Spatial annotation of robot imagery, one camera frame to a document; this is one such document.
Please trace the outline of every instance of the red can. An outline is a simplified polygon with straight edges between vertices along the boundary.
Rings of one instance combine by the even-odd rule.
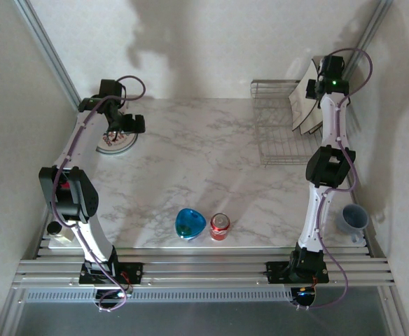
[[[211,238],[214,240],[224,240],[230,228],[230,219],[224,213],[216,213],[211,218]]]

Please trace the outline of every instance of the black bracket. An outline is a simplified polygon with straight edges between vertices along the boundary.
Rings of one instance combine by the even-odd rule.
[[[349,94],[349,82],[342,79],[342,73],[345,69],[345,61],[341,56],[328,55],[323,58],[323,63],[319,69],[318,78],[309,79],[306,87],[305,97],[318,101],[320,109],[321,98],[327,93]]]
[[[265,263],[265,275],[269,284],[327,284],[329,282],[323,252],[311,252],[296,244],[290,261],[269,261]]]
[[[120,262],[116,269],[116,275],[114,279],[126,286],[127,279],[122,275],[122,272],[126,273],[126,276],[130,280],[132,285],[140,285],[142,279],[142,272],[144,264],[142,262]],[[85,264],[81,267],[80,277],[78,278],[80,285],[97,285],[97,284],[111,284],[111,281],[103,274],[90,274]]]
[[[102,79],[100,82],[99,94],[91,98],[85,98],[78,105],[78,111],[91,111],[106,96],[122,96],[123,85],[116,80]],[[104,114],[108,121],[107,132],[122,132],[124,134],[145,133],[146,122],[144,117],[136,114],[122,114],[119,108],[122,107],[120,99],[108,99],[100,105],[97,113]]]
[[[144,264],[142,262],[119,262],[114,246],[109,260],[101,265],[120,284],[128,284],[125,277],[132,285],[141,283]],[[85,260],[81,267],[78,283],[80,285],[111,284],[111,281],[102,273],[95,262]]]
[[[345,149],[352,162],[356,159],[354,150]],[[348,161],[340,149],[327,145],[320,147],[310,158],[305,170],[305,178],[315,187],[337,188],[350,170]]]

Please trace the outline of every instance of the gray mug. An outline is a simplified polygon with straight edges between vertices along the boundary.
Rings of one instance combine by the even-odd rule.
[[[343,208],[335,220],[337,227],[351,235],[353,243],[362,244],[363,229],[369,224],[369,216],[366,210],[358,204],[349,204]]]

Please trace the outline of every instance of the white robotic arm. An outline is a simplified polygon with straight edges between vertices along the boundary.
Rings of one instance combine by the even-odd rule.
[[[316,99],[323,115],[323,138],[320,148],[310,158],[305,177],[310,182],[310,198],[303,232],[289,262],[267,262],[271,284],[328,283],[324,262],[327,250],[322,233],[328,209],[338,186],[345,180],[355,160],[348,147],[345,111],[349,83],[342,79],[342,57],[325,56],[319,65],[317,80],[309,80],[306,98]]]
[[[138,78],[125,76],[121,79],[124,78],[134,78],[142,84],[143,93],[136,99],[144,95],[145,86]],[[53,211],[58,225],[71,228],[85,252],[84,273],[93,277],[108,272],[118,277],[125,272],[125,276],[131,277],[132,283],[137,284],[142,265],[118,262],[116,250],[105,237],[97,218],[99,195],[88,178],[94,173],[92,157],[104,134],[145,132],[142,115],[136,115],[133,119],[131,114],[123,115],[118,111],[123,105],[121,100],[135,100],[120,98],[123,89],[125,87],[119,80],[102,80],[99,94],[81,102],[68,144],[54,166],[40,170],[39,178],[48,207]]]
[[[327,147],[331,146],[332,148],[338,148],[337,143],[337,125],[336,120],[336,109],[338,104],[345,97],[343,93],[333,92],[331,94],[325,94],[321,98],[321,112],[323,113],[323,139],[321,141],[321,146]],[[348,142],[346,138],[346,126],[345,126],[345,112],[346,112],[347,101],[342,103],[340,114],[340,138],[343,144],[343,147],[348,148]],[[329,210],[329,207],[334,196],[333,192],[330,192],[324,198],[323,208],[321,210],[320,219],[321,227],[319,229],[317,226],[317,213],[319,205],[323,199],[323,195],[331,189],[331,187],[321,185],[316,187],[312,182],[309,183],[310,195],[309,195],[309,206],[307,208],[307,215],[305,219],[305,224],[303,232],[298,240],[298,244],[301,248],[305,247],[308,251],[319,252],[322,251],[321,243],[318,239],[318,233],[324,231],[324,226],[326,223],[326,217]]]

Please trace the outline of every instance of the wire rack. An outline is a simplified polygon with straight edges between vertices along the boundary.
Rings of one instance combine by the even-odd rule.
[[[306,165],[321,145],[321,128],[292,131],[289,95],[299,80],[253,80],[251,98],[259,155],[263,165]]]

